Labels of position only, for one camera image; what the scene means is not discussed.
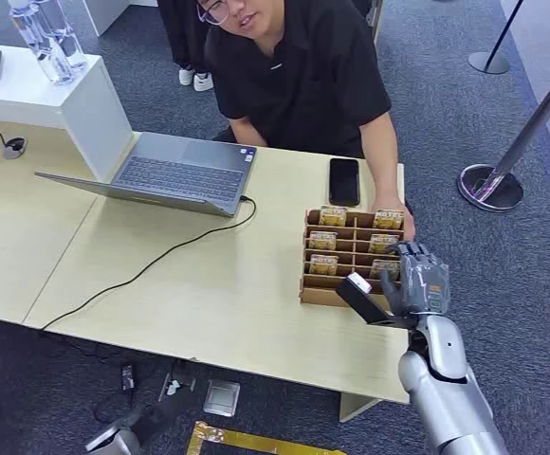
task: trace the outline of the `shoe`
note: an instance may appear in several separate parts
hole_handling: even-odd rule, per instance
[[[193,86],[195,87],[196,92],[205,92],[214,88],[214,82],[210,73],[196,73],[193,78]]]
[[[178,71],[178,81],[180,81],[181,85],[190,85],[193,83],[193,74],[195,74],[195,71],[190,66],[181,68]]]

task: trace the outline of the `man's hand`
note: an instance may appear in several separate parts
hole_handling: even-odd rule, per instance
[[[374,204],[372,206],[372,211],[376,210],[401,210],[404,213],[404,239],[406,241],[414,240],[415,230],[414,228],[414,218],[409,213],[406,206],[402,204],[397,196],[382,196],[378,197],[374,200]]]

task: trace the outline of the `plastic bottle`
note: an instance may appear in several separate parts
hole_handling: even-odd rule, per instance
[[[9,16],[22,38],[36,57],[41,69],[52,83],[61,85],[75,77],[64,53],[49,33],[45,16],[29,0],[8,0]]]
[[[81,71],[85,67],[88,63],[85,55],[58,0],[31,0],[31,3],[37,5],[45,16],[51,33],[61,45],[73,69]]]

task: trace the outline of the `laptop keyboard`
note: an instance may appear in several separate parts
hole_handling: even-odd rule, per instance
[[[243,173],[132,156],[117,183],[194,198],[232,201]]]

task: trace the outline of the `yellow package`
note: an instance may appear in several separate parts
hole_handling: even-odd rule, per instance
[[[336,232],[314,230],[309,235],[309,248],[336,249]]]
[[[368,252],[375,254],[394,254],[394,252],[385,253],[384,248],[397,243],[398,240],[400,239],[397,235],[372,234],[370,237],[370,245],[368,247]]]
[[[374,215],[374,228],[400,229],[404,213],[400,210],[377,210]]]
[[[320,211],[322,226],[341,226],[347,224],[347,209],[344,207],[322,206]]]
[[[385,259],[375,259],[372,263],[372,269],[370,269],[370,278],[379,280],[381,270],[389,272],[389,278],[392,281],[397,281],[400,278],[400,262],[387,261]]]
[[[309,273],[317,275],[336,275],[338,256],[311,254]]]

